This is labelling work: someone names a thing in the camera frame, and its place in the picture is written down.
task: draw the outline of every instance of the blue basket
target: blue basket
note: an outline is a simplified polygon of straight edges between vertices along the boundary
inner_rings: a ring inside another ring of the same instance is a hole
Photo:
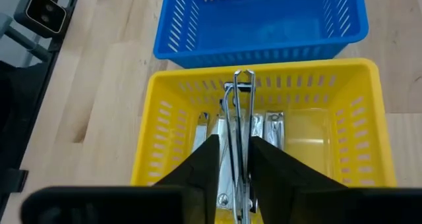
[[[331,59],[367,33],[364,0],[164,0],[154,54],[187,69]]]

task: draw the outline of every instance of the silver tool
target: silver tool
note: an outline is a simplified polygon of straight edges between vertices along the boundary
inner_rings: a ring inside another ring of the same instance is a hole
[[[193,140],[192,152],[194,152],[207,138],[207,130],[210,116],[208,113],[202,112],[198,118],[196,126],[195,138]]]
[[[264,139],[284,150],[284,113],[267,112],[264,120]]]
[[[252,134],[251,136],[264,136],[264,115],[255,113],[252,117]]]
[[[240,221],[242,223],[250,223],[249,210],[250,210],[250,180],[249,174],[247,172],[247,154],[249,147],[249,138],[252,134],[252,120],[253,120],[253,109],[254,109],[254,100],[255,100],[255,74],[251,70],[246,70],[245,73],[249,76],[249,83],[240,84],[237,80],[238,76],[241,74],[241,70],[238,70],[233,75],[233,83],[225,83],[225,94],[223,98],[223,110],[226,113],[226,123],[227,130],[231,131],[231,123],[229,121],[229,93],[234,89],[234,99],[233,103],[235,106],[235,146],[233,146],[233,141],[231,139],[231,133],[227,134],[228,144],[229,144],[229,156],[230,156],[230,165],[231,165],[231,177],[233,179],[233,218],[235,223],[238,222],[238,209],[236,208],[236,202],[240,203]],[[249,107],[246,110],[245,116],[245,125],[246,128],[243,129],[241,126],[241,103],[239,97],[239,91],[242,90],[249,91]],[[234,151],[237,152],[237,161],[234,157]]]
[[[233,210],[233,201],[235,198],[233,197],[233,187],[235,183],[233,182],[233,178],[231,177],[231,165],[230,165],[230,156],[229,156],[229,146],[228,146],[228,137],[227,133],[230,133],[231,136],[235,135],[234,128],[231,127],[231,130],[227,130],[226,120],[221,115],[218,115],[218,120],[212,129],[212,134],[218,134],[220,138],[220,171],[218,177],[218,196],[222,194],[227,195],[228,203],[226,205],[221,205],[219,201],[217,201],[217,208],[224,208]],[[235,117],[230,117],[230,123],[234,123]],[[234,158],[236,161],[237,153],[234,152]]]

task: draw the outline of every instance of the yellow basket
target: yellow basket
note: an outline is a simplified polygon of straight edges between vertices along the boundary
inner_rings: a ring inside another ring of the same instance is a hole
[[[396,185],[378,70],[366,59],[156,73],[132,185],[154,184],[191,154],[198,116],[218,113],[223,83],[237,69],[255,71],[256,110],[284,111],[287,153],[347,186]]]

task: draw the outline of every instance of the plastic basket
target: plastic basket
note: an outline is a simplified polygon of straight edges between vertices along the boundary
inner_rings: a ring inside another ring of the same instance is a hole
[[[185,68],[331,59],[367,32],[364,0],[164,0],[154,54]]]
[[[285,152],[347,186],[396,185],[378,70],[366,59],[154,74],[132,185],[154,184],[191,154],[199,115],[218,113],[223,83],[232,81],[237,69],[256,74],[256,110],[284,112]],[[217,218],[231,214],[218,211]]]

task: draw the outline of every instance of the wooden table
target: wooden table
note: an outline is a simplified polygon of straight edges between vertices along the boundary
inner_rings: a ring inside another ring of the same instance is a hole
[[[401,186],[422,185],[422,0],[366,0],[368,37],[340,57],[380,69]],[[51,185],[129,184],[148,78],[179,66],[152,54],[162,0],[78,0],[22,169],[22,194],[2,223],[18,223],[21,201]]]

